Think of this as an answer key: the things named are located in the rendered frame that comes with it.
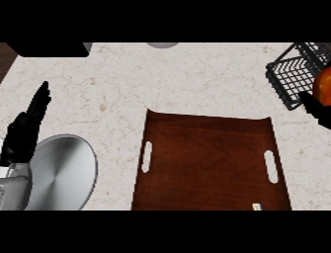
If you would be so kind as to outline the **brown wooden tray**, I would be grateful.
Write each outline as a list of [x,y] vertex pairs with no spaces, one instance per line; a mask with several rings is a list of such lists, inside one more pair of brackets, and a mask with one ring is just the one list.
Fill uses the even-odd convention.
[[291,209],[285,181],[271,182],[265,153],[277,152],[272,120],[146,112],[135,210]]

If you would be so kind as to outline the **black box appliance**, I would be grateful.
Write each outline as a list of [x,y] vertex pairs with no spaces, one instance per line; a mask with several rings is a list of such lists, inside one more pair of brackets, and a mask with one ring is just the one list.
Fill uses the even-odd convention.
[[86,57],[90,42],[9,42],[22,57]]

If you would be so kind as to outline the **grey round object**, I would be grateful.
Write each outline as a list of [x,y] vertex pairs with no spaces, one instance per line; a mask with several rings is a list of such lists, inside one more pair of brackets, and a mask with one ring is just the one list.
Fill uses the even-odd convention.
[[154,48],[172,48],[177,45],[177,42],[148,42],[148,45]]

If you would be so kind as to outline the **silver round pan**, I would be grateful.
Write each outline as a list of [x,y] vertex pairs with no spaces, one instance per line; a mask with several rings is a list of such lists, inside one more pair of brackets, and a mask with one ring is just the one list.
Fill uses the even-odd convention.
[[98,161],[87,141],[74,134],[44,139],[31,159],[28,211],[78,211],[93,192]]

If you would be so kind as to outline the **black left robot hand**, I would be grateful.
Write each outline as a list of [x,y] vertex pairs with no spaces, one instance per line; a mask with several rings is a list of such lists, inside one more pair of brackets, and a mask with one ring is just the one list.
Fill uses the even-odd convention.
[[28,163],[33,159],[41,121],[52,101],[49,82],[44,81],[31,100],[28,110],[22,112],[7,126],[0,153],[0,166]]

